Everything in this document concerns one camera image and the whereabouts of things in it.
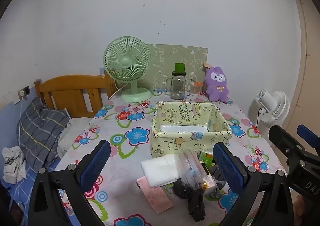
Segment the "green tissue pack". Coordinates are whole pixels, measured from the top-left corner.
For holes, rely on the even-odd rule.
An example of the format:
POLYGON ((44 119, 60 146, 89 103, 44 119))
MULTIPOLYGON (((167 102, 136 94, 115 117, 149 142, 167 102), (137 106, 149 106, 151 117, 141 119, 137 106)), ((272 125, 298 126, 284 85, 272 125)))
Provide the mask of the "green tissue pack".
POLYGON ((213 152, 211 150, 203 149, 198 154, 198 158, 201 162, 204 162, 204 164, 207 167, 212 167, 215 165, 214 163, 214 157, 213 152))

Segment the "clear plastic zip bag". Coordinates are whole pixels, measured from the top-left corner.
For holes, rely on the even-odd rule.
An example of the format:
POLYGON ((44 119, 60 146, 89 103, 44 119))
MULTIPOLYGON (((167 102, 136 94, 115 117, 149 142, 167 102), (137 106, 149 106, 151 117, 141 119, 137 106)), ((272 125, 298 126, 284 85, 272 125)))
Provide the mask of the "clear plastic zip bag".
POLYGON ((190 150, 179 150, 175 154, 176 166, 182 185, 192 190, 202 190, 205 195, 219 188, 215 179, 208 173, 197 156, 190 150))

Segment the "white foam towel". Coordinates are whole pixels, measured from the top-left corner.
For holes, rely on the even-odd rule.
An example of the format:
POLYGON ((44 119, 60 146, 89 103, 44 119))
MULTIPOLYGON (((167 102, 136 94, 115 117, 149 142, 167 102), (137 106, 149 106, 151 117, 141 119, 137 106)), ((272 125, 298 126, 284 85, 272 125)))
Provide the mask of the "white foam towel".
POLYGON ((151 188, 174 183, 180 178, 174 154, 144 160, 141 165, 151 188))

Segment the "pink paper packet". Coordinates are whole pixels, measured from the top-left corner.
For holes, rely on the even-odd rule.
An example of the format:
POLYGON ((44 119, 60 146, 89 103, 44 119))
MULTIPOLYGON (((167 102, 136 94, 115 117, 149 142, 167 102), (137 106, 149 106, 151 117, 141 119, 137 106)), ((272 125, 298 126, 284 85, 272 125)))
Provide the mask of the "pink paper packet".
POLYGON ((173 207, 162 188, 151 188, 145 176, 137 179, 137 185, 157 215, 173 207))

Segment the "grey drawstring pouch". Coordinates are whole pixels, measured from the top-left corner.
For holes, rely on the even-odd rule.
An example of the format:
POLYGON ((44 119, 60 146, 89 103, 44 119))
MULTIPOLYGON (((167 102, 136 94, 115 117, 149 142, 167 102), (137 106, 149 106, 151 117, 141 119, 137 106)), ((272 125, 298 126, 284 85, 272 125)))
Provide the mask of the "grey drawstring pouch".
POLYGON ((204 162, 201 162, 201 166, 207 174, 204 179, 205 184, 203 185, 206 187, 204 196, 219 199, 222 196, 222 189, 226 184, 224 175, 215 163, 208 167, 204 162))

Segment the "blue bed sheet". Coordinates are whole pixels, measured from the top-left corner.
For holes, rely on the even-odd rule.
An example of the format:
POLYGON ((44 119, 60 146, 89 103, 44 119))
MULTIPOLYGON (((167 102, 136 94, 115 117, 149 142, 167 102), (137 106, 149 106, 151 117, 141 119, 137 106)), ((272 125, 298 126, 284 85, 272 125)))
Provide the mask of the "blue bed sheet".
MULTIPOLYGON (((28 224, 29 201, 37 173, 33 172, 26 162, 25 169, 27 178, 22 179, 16 184, 7 183, 3 179, 4 158, 2 150, 4 147, 12 148, 19 146, 16 132, 17 124, 22 113, 30 103, 27 105, 22 105, 21 103, 17 105, 11 104, 1 110, 1 206, 7 208, 10 206, 11 202, 16 202, 22 210, 19 218, 20 225, 28 224)), ((46 169, 53 171, 59 164, 59 161, 60 158, 58 156, 58 158, 52 162, 50 166, 46 167, 46 169)))

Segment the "crumpled white cloth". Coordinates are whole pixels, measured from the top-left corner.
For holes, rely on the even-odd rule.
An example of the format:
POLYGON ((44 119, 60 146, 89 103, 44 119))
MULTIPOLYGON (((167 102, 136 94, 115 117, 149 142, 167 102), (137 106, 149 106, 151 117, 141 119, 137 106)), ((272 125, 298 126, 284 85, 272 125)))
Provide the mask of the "crumpled white cloth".
POLYGON ((4 158, 3 179, 9 184, 16 184, 26 179, 26 161, 19 146, 12 148, 4 147, 2 150, 4 158))

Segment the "grey plaid pillow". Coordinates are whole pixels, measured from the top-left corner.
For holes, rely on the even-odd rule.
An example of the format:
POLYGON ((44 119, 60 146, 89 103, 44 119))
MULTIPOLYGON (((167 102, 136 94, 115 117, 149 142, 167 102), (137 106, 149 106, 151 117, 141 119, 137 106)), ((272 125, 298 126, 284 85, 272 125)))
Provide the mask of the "grey plaid pillow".
POLYGON ((39 97, 22 113, 17 124, 17 139, 33 172, 50 166, 58 158, 58 140, 69 120, 66 109, 50 109, 39 97))

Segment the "floral tablecloth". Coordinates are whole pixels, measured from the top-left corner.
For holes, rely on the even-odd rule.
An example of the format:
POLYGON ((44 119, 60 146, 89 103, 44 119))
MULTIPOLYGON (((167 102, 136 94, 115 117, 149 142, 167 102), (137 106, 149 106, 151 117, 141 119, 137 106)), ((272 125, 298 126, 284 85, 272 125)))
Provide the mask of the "floral tablecloth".
MULTIPOLYGON (((85 196, 105 225, 194 225, 188 203, 176 197, 171 185, 163 187, 172 207, 157 214, 137 185, 144 176, 141 163, 152 158, 152 119, 157 102, 169 101, 165 93, 156 92, 145 102, 125 103, 119 98, 109 101, 75 136, 57 170, 78 164, 101 141, 110 142, 111 154, 103 171, 85 196)), ((280 161, 256 126, 232 101, 218 102, 217 108, 231 128, 225 145, 245 165, 259 172, 274 173, 280 161)))

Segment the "purple plush bunny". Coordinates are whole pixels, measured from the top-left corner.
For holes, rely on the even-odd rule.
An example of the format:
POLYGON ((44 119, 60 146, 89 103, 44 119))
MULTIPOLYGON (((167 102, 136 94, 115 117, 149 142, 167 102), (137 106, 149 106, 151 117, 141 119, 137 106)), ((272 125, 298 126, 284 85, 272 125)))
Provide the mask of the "purple plush bunny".
POLYGON ((227 79, 223 70, 219 67, 213 67, 209 64, 204 64, 206 85, 206 94, 211 102, 228 102, 227 79))

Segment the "cotton swab container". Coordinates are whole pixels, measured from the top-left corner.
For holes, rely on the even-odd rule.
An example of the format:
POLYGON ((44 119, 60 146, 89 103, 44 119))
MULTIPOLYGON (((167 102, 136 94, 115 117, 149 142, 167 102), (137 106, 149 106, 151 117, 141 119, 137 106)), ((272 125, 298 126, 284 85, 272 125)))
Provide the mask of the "cotton swab container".
POLYGON ((203 83, 200 83, 200 82, 195 81, 195 80, 191 80, 190 81, 189 93, 192 96, 198 96, 200 94, 200 92, 202 91, 202 88, 203 88, 203 83))

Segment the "yellow cartoon fabric storage box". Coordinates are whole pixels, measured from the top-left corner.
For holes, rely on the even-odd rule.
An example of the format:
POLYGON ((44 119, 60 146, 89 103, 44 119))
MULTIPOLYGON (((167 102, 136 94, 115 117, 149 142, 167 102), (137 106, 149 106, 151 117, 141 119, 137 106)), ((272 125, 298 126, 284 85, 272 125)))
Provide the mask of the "yellow cartoon fabric storage box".
POLYGON ((197 154, 228 144, 232 130, 213 103, 157 102, 151 126, 153 158, 189 149, 197 154))

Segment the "green cup on jar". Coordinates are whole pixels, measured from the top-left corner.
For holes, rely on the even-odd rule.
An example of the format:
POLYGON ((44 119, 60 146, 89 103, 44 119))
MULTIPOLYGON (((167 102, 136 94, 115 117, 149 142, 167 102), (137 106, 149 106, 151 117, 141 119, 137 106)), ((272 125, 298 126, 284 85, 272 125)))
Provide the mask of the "green cup on jar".
POLYGON ((175 63, 175 72, 176 73, 185 73, 185 64, 184 63, 175 63))

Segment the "green desk fan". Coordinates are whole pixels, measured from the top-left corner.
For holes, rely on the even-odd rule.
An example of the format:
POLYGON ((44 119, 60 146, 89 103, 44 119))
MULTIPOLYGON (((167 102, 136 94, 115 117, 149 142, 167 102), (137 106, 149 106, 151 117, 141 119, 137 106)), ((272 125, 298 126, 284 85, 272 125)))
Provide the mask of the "green desk fan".
POLYGON ((148 71, 150 59, 148 46, 136 37, 122 36, 107 46, 103 56, 105 71, 117 82, 130 84, 120 95, 122 101, 143 102, 151 98, 150 90, 137 84, 148 71))

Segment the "patterned cardboard panel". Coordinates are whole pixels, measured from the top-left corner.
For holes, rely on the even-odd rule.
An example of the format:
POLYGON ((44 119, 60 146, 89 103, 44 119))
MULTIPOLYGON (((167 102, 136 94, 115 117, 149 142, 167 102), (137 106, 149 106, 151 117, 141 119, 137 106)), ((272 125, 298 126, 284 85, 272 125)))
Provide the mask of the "patterned cardboard panel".
POLYGON ((149 44, 150 65, 146 74, 138 80, 138 86, 149 90, 165 90, 167 79, 175 71, 176 63, 185 65, 185 88, 189 90, 191 80, 204 81, 204 66, 208 49, 183 45, 149 44))

